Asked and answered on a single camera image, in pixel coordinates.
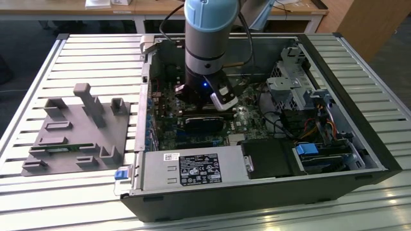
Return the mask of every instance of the slatted metal surface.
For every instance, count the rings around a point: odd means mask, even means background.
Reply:
[[[21,164],[45,117],[41,110],[45,100],[63,97],[67,104],[80,103],[72,95],[77,82],[87,81],[93,86],[91,93],[100,96],[101,102],[122,97],[132,103],[124,162],[134,159],[142,82],[140,35],[72,35],[56,47],[57,55],[51,58],[49,69],[43,74],[0,159],[0,230],[328,231],[408,228],[410,116],[340,41],[331,35],[315,35],[310,39],[404,168],[400,174],[378,185],[362,187],[338,201],[154,224],[140,222],[114,195],[114,170],[21,177]]]

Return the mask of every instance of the blue tab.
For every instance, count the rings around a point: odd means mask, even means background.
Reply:
[[[303,143],[298,145],[295,149],[299,155],[312,155],[319,153],[314,143]]]
[[[128,170],[118,170],[115,173],[116,180],[127,180],[128,179]]]

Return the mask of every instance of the blue drive latch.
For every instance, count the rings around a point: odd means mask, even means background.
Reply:
[[[115,173],[115,180],[127,180],[132,174],[132,165],[119,167]]]
[[[314,143],[303,143],[298,145],[295,149],[299,155],[314,155],[319,153]]]

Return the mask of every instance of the black cable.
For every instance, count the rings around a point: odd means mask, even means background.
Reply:
[[[250,57],[248,57],[247,61],[244,62],[244,64],[250,63],[250,61],[252,60],[252,66],[256,66],[255,47],[254,47],[254,43],[252,43],[252,37],[251,37],[251,33],[250,33],[250,28],[248,28],[248,25],[247,25],[247,22],[246,22],[246,18],[244,18],[244,15],[242,14],[242,12],[239,12],[239,19],[240,19],[242,25],[244,27],[246,34],[247,34],[247,37],[248,37],[248,43],[250,43]]]
[[[178,8],[175,8],[174,9],[174,11],[167,15],[167,17],[164,18],[164,20],[162,21],[162,24],[160,24],[160,27],[159,27],[159,30],[160,30],[160,33],[162,33],[162,35],[167,38],[167,40],[170,41],[170,42],[172,42],[174,44],[176,44],[176,42],[168,37],[168,35],[164,33],[164,31],[163,31],[163,26],[164,26],[164,23],[166,23],[166,21],[170,19],[170,17],[174,15],[174,13],[176,13],[182,8],[184,7],[184,3],[178,7]]]
[[[266,112],[266,113],[263,114],[263,117],[264,117],[266,121],[267,121],[268,123],[271,123],[278,129],[280,129],[280,130],[284,132],[286,136],[287,136],[290,139],[292,139],[292,140],[299,140],[299,141],[300,141],[300,139],[296,138],[296,137],[291,134],[291,132],[287,131],[287,129],[284,129],[282,126],[279,126],[275,122],[272,122],[272,121],[266,117],[266,114],[267,114],[267,113],[272,113],[272,112]]]
[[[276,132],[276,131],[275,131],[275,126],[274,126],[274,134],[272,134],[272,136],[275,136],[276,134],[283,134],[283,135],[286,135],[284,132]]]
[[[286,12],[286,21],[287,21],[287,17],[288,17],[288,13],[287,13],[287,12],[291,12],[291,11],[286,9],[286,5],[284,5],[283,3],[280,3],[279,1],[276,1],[276,2],[278,2],[279,4],[282,4],[283,7],[284,7],[284,8],[282,9],[282,8],[279,8],[279,7],[275,6],[275,8],[278,8],[278,9],[280,9],[280,10],[283,10],[283,11]]]

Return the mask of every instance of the warning label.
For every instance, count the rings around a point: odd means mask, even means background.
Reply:
[[[218,154],[180,156],[183,186],[223,182]]]

